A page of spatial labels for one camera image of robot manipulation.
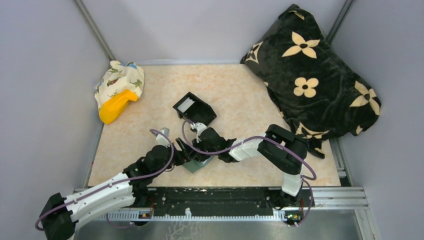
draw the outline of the marble pattern surface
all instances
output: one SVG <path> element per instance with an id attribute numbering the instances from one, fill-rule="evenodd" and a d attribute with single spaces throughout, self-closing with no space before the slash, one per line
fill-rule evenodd
<path id="1" fill-rule="evenodd" d="M 110 179 L 144 156 L 157 143 L 149 129 L 170 129 L 170 139 L 182 138 L 181 124 L 172 106 L 187 92 L 211 105 L 217 118 L 209 125 L 224 138 L 247 138 L 265 132 L 270 124 L 285 129 L 266 86 L 242 64 L 144 66 L 141 98 L 130 102 L 112 124 L 105 125 L 92 167 L 89 186 Z M 187 137 L 195 134 L 188 127 Z M 325 159 L 308 153 L 306 161 L 317 173 L 312 186 L 340 186 L 328 141 L 322 145 Z M 303 174 L 311 175 L 304 167 Z M 217 157 L 195 173 L 182 166 L 153 180 L 156 187 L 274 187 L 282 174 L 264 157 L 225 163 Z"/>

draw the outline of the open black container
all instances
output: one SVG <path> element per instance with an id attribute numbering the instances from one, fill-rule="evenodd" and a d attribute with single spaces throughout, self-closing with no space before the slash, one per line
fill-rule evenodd
<path id="1" fill-rule="evenodd" d="M 180 119 L 188 119 L 194 123 L 202 123 L 206 126 L 217 117 L 217 114 L 209 104 L 191 92 L 188 92 L 172 107 L 176 110 Z"/>

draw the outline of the white wall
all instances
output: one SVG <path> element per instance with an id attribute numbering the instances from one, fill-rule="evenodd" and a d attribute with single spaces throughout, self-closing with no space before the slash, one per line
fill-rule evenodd
<path id="1" fill-rule="evenodd" d="M 423 0 L 358 0 L 333 42 L 382 102 L 376 124 L 342 144 L 383 240 L 424 236 L 423 16 Z"/>
<path id="2" fill-rule="evenodd" d="M 71 0 L 1 1 L 0 239 L 46 239 L 49 196 L 84 184 L 108 61 Z"/>
<path id="3" fill-rule="evenodd" d="M 297 0 L 328 33 L 345 0 Z M 84 0 L 115 57 L 138 64 L 239 63 L 292 0 Z"/>

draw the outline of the floral blanket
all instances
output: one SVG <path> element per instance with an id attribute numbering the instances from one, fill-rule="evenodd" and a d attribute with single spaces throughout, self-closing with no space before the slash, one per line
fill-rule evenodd
<path id="1" fill-rule="evenodd" d="M 267 86 L 291 131 L 324 158 L 322 142 L 354 136 L 380 115 L 374 89 L 325 41 L 314 16 L 293 4 L 241 59 Z"/>

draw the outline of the gray floor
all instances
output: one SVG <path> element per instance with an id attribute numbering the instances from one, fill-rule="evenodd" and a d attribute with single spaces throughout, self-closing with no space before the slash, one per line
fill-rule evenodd
<path id="1" fill-rule="evenodd" d="M 92 221 L 76 240 L 360 240 L 353 211 L 311 212 L 299 227 L 279 222 L 150 222 L 142 227 L 116 229 L 105 221 Z"/>

